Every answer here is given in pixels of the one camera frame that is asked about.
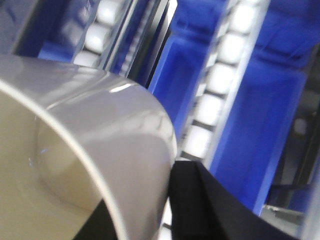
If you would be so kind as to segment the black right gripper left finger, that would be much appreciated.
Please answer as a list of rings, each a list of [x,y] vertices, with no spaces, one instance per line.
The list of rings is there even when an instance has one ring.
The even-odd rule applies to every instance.
[[[100,201],[74,240],[117,240],[112,218],[104,201]]]

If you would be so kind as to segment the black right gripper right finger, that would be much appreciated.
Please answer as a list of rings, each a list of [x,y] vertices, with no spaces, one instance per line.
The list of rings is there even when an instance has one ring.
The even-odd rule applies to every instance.
[[[168,197],[174,240],[292,240],[230,194],[199,161],[176,161]]]

